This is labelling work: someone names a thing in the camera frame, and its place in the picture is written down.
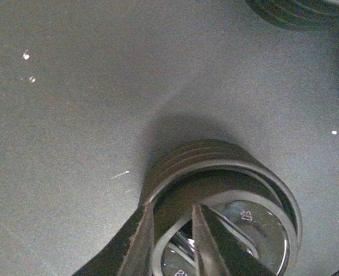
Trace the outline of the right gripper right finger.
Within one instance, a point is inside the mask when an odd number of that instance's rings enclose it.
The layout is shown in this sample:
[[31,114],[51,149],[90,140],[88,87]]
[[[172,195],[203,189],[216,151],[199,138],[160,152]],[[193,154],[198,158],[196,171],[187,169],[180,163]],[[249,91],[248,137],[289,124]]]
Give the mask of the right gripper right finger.
[[273,275],[244,251],[238,239],[220,222],[210,207],[193,205],[192,235],[195,240],[196,275]]

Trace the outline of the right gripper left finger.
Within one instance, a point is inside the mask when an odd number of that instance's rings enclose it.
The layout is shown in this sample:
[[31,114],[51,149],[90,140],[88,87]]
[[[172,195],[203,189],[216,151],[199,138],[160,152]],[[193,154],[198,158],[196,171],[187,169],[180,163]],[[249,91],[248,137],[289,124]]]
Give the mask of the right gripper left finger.
[[137,208],[111,241],[74,275],[152,275],[154,211]]

